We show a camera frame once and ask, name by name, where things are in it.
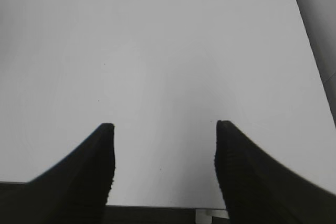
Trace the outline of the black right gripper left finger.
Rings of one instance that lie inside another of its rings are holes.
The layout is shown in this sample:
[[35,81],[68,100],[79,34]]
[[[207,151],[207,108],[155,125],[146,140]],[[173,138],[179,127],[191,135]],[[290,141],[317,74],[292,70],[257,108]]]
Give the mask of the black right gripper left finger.
[[55,166],[2,197],[1,223],[102,223],[115,168],[114,125],[102,123]]

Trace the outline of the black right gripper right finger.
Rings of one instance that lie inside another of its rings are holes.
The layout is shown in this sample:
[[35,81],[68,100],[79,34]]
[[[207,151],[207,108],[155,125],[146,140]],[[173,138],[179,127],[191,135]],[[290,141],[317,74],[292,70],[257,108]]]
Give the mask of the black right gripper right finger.
[[335,223],[335,195],[217,121],[215,172],[231,223]]

